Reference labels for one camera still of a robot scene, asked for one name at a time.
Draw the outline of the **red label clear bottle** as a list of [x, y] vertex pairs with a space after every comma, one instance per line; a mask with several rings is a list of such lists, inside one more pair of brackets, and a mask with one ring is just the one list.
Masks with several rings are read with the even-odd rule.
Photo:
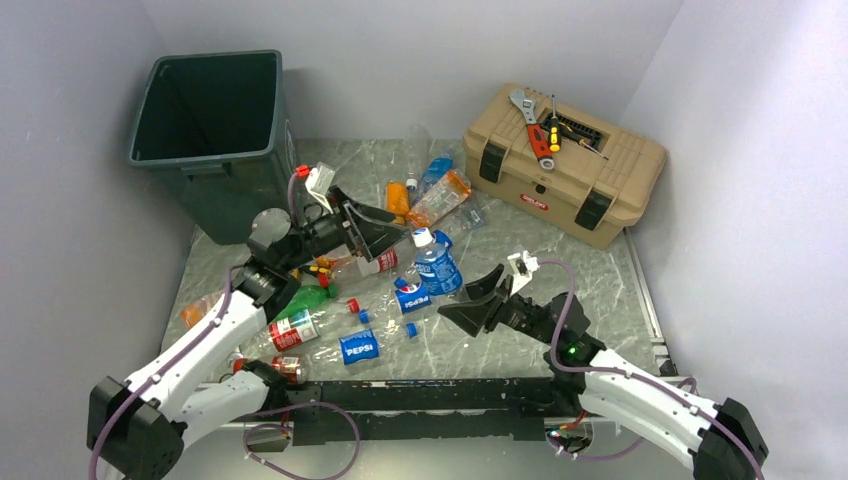
[[399, 262], [396, 248], [389, 248], [373, 260], [364, 256], [343, 254], [341, 248], [315, 259], [319, 267], [330, 271], [328, 276], [337, 286], [357, 283], [369, 276], [394, 268]]

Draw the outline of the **white-capped blue water bottle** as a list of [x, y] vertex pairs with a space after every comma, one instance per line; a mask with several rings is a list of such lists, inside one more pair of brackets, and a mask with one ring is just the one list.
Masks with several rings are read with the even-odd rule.
[[416, 247], [414, 266], [427, 292], [431, 296], [456, 293], [463, 278], [446, 244], [428, 228], [413, 231], [412, 240]]

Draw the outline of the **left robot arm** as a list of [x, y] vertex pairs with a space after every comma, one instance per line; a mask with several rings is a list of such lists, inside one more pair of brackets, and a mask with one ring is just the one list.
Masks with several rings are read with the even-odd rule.
[[300, 287], [294, 270], [339, 247], [374, 260], [406, 233], [396, 214], [355, 201], [337, 186], [323, 209], [304, 224], [280, 208], [257, 214], [246, 240], [250, 255], [226, 270], [212, 310], [146, 366], [124, 380], [106, 376], [92, 388], [88, 478], [162, 479], [188, 446], [219, 426], [253, 412], [272, 420], [285, 411], [282, 376], [257, 364], [221, 387], [196, 389], [291, 302]]

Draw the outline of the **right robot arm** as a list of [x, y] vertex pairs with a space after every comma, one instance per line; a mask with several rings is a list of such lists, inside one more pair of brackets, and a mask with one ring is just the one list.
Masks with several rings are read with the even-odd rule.
[[547, 345], [557, 411], [608, 418], [675, 457], [695, 479], [761, 479], [769, 450], [748, 408], [716, 402], [636, 367], [588, 332], [574, 285], [540, 305], [520, 294], [533, 267], [521, 260], [512, 273], [498, 265], [468, 286], [463, 302], [438, 312], [475, 337], [506, 326]]

